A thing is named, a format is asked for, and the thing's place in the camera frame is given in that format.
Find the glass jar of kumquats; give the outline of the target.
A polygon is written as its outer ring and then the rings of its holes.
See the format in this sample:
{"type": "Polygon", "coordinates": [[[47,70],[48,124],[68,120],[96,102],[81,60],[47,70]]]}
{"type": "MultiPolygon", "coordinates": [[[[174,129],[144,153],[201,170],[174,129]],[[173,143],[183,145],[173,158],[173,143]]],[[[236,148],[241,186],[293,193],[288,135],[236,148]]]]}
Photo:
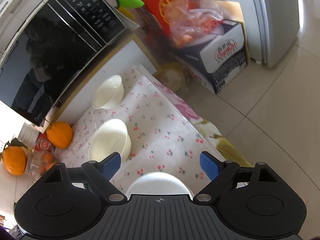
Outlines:
{"type": "Polygon", "coordinates": [[[58,157],[53,153],[47,151],[31,151],[28,154],[26,172],[34,178],[39,178],[58,162],[58,157]]]}

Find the plastic bag of oranges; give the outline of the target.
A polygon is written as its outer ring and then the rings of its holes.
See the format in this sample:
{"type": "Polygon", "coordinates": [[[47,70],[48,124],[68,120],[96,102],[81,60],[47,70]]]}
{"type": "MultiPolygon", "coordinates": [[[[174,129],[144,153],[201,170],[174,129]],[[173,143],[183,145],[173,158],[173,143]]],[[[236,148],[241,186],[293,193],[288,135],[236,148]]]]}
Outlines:
{"type": "Polygon", "coordinates": [[[215,0],[175,0],[164,9],[169,22],[170,37],[178,48],[209,35],[224,21],[215,0]]]}

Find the white speckled bowl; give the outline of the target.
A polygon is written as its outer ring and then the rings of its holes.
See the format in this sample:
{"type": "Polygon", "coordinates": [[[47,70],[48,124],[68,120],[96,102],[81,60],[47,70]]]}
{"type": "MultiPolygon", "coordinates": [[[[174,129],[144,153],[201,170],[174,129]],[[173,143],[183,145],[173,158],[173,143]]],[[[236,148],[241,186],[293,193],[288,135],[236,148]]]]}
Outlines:
{"type": "Polygon", "coordinates": [[[132,194],[173,195],[188,194],[193,199],[194,194],[183,182],[175,176],[164,172],[151,172],[137,178],[127,189],[125,195],[132,194]]]}

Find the red tin can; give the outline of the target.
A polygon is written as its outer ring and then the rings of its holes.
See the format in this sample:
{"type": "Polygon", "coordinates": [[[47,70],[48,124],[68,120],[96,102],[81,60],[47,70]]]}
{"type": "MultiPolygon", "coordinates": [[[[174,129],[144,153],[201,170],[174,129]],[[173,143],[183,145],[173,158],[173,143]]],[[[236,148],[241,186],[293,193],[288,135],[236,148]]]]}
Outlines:
{"type": "Polygon", "coordinates": [[[39,135],[37,136],[35,145],[33,146],[33,150],[37,152],[46,151],[49,153],[54,153],[55,147],[49,141],[46,134],[39,133],[39,135]]]}

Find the large cream bowl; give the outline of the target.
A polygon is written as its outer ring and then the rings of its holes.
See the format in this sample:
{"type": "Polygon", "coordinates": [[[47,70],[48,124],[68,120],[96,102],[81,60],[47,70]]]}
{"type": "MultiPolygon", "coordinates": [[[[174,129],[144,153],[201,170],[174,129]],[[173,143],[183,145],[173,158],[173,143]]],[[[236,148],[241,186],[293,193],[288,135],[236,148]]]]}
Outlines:
{"type": "Polygon", "coordinates": [[[118,152],[121,161],[131,153],[131,138],[127,126],[120,119],[110,119],[94,133],[89,146],[89,159],[102,161],[113,152],[118,152]]]}

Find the blue white cardboard box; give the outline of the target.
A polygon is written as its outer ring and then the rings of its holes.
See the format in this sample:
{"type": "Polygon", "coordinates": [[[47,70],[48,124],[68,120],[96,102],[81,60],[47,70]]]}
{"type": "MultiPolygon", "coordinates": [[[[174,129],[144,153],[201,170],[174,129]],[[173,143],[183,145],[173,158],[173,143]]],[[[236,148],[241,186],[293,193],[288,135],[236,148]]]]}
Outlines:
{"type": "Polygon", "coordinates": [[[245,36],[240,22],[224,20],[209,35],[183,48],[172,48],[191,77],[217,94],[248,63],[245,36]]]}

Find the orange on jar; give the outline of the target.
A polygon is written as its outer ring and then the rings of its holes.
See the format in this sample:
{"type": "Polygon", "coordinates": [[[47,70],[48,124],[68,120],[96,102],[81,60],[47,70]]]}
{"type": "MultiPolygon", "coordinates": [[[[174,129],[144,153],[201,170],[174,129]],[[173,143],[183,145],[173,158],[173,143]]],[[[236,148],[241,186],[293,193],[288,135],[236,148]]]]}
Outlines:
{"type": "Polygon", "coordinates": [[[20,176],[25,172],[27,156],[22,147],[7,146],[1,154],[1,161],[11,175],[20,176]]]}

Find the black microwave oven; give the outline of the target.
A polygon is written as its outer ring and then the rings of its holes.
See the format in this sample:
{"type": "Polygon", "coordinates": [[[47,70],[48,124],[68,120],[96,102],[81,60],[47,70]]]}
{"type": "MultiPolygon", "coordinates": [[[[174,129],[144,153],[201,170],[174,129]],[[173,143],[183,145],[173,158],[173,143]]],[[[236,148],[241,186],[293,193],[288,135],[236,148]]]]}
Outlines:
{"type": "Polygon", "coordinates": [[[2,0],[1,101],[40,126],[125,28],[104,0],[2,0]]]}

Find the small cream bowl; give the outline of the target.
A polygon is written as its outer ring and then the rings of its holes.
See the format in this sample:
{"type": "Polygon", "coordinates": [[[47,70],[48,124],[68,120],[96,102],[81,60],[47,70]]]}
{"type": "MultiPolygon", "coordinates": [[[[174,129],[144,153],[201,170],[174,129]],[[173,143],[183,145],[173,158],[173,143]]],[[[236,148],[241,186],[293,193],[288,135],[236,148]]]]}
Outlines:
{"type": "Polygon", "coordinates": [[[113,109],[124,97],[124,86],[120,75],[107,78],[95,91],[92,99],[94,109],[113,109]]]}

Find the cherry print tablecloth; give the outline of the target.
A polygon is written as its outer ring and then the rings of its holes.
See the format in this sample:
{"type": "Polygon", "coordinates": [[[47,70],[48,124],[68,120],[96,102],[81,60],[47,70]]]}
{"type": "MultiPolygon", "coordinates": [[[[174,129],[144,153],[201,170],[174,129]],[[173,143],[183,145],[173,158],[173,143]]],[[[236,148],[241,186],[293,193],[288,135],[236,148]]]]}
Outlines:
{"type": "Polygon", "coordinates": [[[221,161],[248,165],[215,125],[198,116],[143,66],[129,67],[121,77],[125,89],[121,103],[114,109],[89,108],[75,123],[69,148],[57,150],[67,167],[88,161],[93,134],[115,118],[125,123],[132,142],[129,157],[111,179],[120,191],[150,172],[165,172],[197,193],[209,183],[199,164],[203,151],[221,161]]]}

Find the silver refrigerator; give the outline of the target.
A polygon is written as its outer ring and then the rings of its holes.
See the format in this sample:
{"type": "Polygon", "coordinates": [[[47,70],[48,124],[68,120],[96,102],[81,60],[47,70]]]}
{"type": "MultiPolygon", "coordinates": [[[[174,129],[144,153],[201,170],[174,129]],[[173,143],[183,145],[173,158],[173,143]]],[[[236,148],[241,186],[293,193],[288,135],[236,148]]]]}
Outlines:
{"type": "Polygon", "coordinates": [[[275,67],[294,44],[299,29],[298,0],[253,0],[263,63],[275,67]]]}

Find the orange on table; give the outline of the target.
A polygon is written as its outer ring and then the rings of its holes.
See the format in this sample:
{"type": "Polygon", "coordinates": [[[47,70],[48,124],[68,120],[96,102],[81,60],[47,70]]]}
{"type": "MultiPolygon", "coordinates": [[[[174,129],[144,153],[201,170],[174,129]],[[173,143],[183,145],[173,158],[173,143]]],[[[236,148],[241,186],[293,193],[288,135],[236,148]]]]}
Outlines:
{"type": "Polygon", "coordinates": [[[59,149],[68,148],[73,139],[73,130],[71,126],[62,121],[50,124],[46,133],[49,141],[59,149]]]}

